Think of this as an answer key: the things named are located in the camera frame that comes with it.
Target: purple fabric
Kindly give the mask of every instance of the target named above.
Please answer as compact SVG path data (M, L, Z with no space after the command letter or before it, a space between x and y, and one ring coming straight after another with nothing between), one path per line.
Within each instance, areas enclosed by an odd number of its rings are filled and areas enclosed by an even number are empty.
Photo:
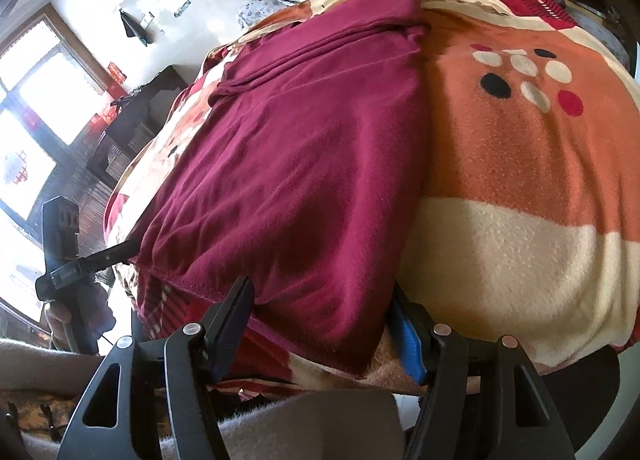
M256 286L250 326L364 373L428 156L421 0L347 0L249 44L134 229L144 272L219 302Z

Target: silver screw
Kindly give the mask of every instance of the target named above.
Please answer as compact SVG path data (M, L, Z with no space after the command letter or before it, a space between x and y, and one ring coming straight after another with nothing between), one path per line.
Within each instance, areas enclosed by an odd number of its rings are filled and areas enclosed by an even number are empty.
M118 348L129 348L132 344L133 344L133 337L129 335L125 335L121 337L120 339L118 339L118 342L116 342L116 346Z
M187 323L182 332L186 335L196 335L200 331L200 323Z
M505 345L507 348L517 348L518 340L512 335L505 335L502 338L502 344Z
M433 327L433 331L438 335L445 336L451 334L451 327L444 323L438 323Z

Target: black dot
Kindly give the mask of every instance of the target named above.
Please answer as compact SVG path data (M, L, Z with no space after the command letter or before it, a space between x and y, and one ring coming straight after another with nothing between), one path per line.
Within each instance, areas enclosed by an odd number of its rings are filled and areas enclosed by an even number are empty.
M544 48L535 48L533 52L535 52L536 55L539 55L540 57L546 57L549 59L555 59L556 57L558 57L553 52L549 52L549 50L545 50Z
M482 76L480 85L485 91L498 99L508 99L511 97L511 87L507 81L492 72Z

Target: hand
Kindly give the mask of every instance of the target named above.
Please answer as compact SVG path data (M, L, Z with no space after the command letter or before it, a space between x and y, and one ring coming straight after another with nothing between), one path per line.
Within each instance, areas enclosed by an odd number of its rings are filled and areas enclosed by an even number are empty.
M107 306L107 291L100 283L94 283L91 288L80 290L79 293L82 318L93 337L98 340L116 324L113 311ZM61 302L52 301L45 308L44 315L51 328L56 348L69 350L63 325L71 323L71 312Z

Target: window pane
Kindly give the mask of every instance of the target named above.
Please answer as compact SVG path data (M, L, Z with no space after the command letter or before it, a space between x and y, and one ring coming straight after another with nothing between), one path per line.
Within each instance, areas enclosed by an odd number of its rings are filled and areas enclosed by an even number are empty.
M24 315L39 321L42 302L36 278L44 273L44 254L0 210L0 297Z
M0 114L0 198L25 220L56 163L9 111Z
M71 144L101 106L82 67L57 53L20 87L20 95L53 132Z
M41 21L31 27L0 57L0 79L12 90L18 81L60 40L58 36Z

